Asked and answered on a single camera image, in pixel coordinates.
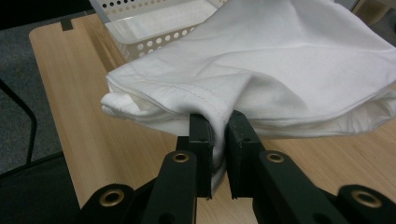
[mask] light wood tabletop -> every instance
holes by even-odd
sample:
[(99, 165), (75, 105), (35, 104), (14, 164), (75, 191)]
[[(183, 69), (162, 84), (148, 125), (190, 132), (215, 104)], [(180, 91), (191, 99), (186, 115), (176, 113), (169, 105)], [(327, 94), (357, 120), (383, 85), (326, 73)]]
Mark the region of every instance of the light wood tabletop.
[[(106, 74), (125, 63), (96, 14), (34, 29), (30, 40), (80, 206), (99, 188), (139, 188), (156, 177), (177, 137), (102, 111)], [(396, 202), (396, 120), (370, 133), (309, 139), (262, 139), (285, 152), (321, 189), (347, 184)], [(257, 223), (251, 199), (231, 199), (227, 177), (212, 200), (198, 199), (197, 223)]]

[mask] perforated basket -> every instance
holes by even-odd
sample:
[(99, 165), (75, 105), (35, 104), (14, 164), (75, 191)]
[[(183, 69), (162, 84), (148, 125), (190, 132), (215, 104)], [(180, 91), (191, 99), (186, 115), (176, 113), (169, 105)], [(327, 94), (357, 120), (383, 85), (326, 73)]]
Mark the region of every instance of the perforated basket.
[(227, 0), (90, 0), (127, 62), (188, 34)]

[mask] screw hole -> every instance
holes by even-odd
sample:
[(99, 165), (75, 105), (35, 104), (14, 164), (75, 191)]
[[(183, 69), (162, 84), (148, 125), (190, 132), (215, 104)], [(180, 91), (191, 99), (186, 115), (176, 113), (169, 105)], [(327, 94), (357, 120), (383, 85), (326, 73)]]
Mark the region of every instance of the screw hole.
[(268, 161), (272, 161), (272, 162), (283, 162), (285, 159), (276, 153), (270, 153), (266, 156)]
[(100, 197), (99, 203), (103, 207), (112, 207), (122, 202), (124, 193), (121, 189), (110, 189)]
[(363, 190), (353, 190), (351, 194), (353, 199), (367, 207), (379, 208), (382, 206), (381, 201), (369, 192)]
[(173, 161), (175, 162), (185, 162), (189, 159), (189, 155), (184, 153), (177, 153), (172, 157)]

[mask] white plastic basket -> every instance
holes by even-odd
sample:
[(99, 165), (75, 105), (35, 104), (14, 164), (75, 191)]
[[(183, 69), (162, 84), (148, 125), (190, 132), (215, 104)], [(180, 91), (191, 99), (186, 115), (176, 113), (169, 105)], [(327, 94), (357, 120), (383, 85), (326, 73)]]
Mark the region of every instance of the white plastic basket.
[(127, 62), (204, 22), (227, 0), (90, 0)]

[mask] gray carpet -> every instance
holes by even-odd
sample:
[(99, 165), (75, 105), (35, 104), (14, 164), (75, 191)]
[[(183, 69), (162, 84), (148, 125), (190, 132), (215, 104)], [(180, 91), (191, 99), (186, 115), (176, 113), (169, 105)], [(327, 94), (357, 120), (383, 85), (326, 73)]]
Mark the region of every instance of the gray carpet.
[[(87, 12), (81, 12), (69, 18), (85, 14)], [(37, 117), (38, 128), (33, 160), (62, 149), (35, 63), (29, 33), (36, 27), (55, 23), (60, 19), (0, 31), (0, 78), (28, 104)], [(396, 46), (395, 24), (396, 10), (390, 10), (371, 28)], [(2, 174), (24, 164), (30, 134), (29, 118), (2, 91), (0, 91), (0, 125), (0, 174)]]

